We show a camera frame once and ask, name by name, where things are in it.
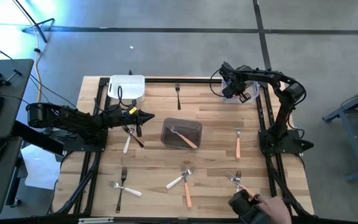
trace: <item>wooden table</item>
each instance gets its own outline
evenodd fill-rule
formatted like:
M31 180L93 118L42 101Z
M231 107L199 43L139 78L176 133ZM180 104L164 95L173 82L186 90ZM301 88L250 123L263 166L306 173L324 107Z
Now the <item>wooden table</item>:
M93 112L93 98L99 79L84 77L77 103L80 111ZM220 85L213 84L213 88L219 91ZM276 115L280 103L272 90L270 97ZM241 182L245 186L264 197L270 196L265 159L257 137L260 126L256 104L224 104L204 83L181 83L180 103L181 110L178 111L174 83L146 83L145 101L139 103L139 108L155 114L155 118L142 127L143 136L139 139L144 142L144 149L132 140L128 153L123 154L127 134L121 128L109 130L106 150L100 160L92 216L235 218L236 214L227 204L235 192L235 185L225 177L225 173L235 173L238 169L242 171ZM160 141L160 135L162 123L167 117L201 122L201 147L195 152L166 148ZM234 129L237 125L244 127L241 132L241 159L236 159ZM84 152L74 152L63 163L53 201L55 210L66 202L78 185L83 157ZM300 159L291 154L283 154L282 158L288 188L305 210L313 213ZM165 188L180 175L182 162L188 167L195 167L195 173L187 178L193 208L186 207L183 181L170 190ZM121 212L115 213L119 190L113 189L107 182L120 182L122 166L128 166L125 186L141 191L143 195L139 198L123 192ZM83 196L82 208L87 196L88 189Z

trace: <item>white handle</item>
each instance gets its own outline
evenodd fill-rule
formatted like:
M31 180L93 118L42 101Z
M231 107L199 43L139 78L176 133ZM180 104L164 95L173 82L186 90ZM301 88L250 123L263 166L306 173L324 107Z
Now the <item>white handle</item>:
M175 184L177 184L183 177L180 176L178 177L176 180L170 182L168 185L167 185L167 189L171 189Z
M132 189L129 189L129 188L127 188L127 187L124 187L124 188L122 188L122 189L124 189L124 190L128 191L129 193L132 193L132 194L134 194L134 195L136 195L136 196L138 196L138 197L142 196L142 193L140 193L140 192L138 192L138 191L136 191L136 190L132 190Z
M125 147L124 147L124 154L127 154L130 142L131 142L131 135L128 135L127 142L125 143Z

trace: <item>white paper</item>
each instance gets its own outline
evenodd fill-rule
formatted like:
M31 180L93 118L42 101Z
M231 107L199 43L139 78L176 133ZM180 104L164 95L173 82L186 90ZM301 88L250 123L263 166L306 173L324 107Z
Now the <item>white paper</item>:
M28 173L24 184L53 190L60 173L60 162L56 161L55 155L35 145L27 146L21 152Z

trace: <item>white plastic container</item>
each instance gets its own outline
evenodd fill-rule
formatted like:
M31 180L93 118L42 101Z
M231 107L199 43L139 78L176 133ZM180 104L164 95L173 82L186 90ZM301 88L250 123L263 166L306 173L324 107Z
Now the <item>white plastic container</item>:
M113 75L110 77L108 96L118 100L118 86L122 88L122 100L143 102L145 98L145 78L143 75Z
M248 93L251 98L244 102L244 104L250 104L254 102L254 99L259 96L259 83L255 81L246 81L246 83L250 84L250 87L246 88L244 93ZM222 90L227 87L226 82L222 79ZM232 98L228 99L223 97L223 103L235 103L235 104L243 104L240 101L240 96L234 95Z

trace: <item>camera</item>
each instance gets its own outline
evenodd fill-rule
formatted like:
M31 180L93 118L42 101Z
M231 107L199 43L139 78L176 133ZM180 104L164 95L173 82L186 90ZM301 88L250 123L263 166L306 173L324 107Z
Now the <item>camera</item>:
M246 190L241 190L233 195L229 205L244 224L273 224L270 217L262 211L254 198L249 201L250 196Z

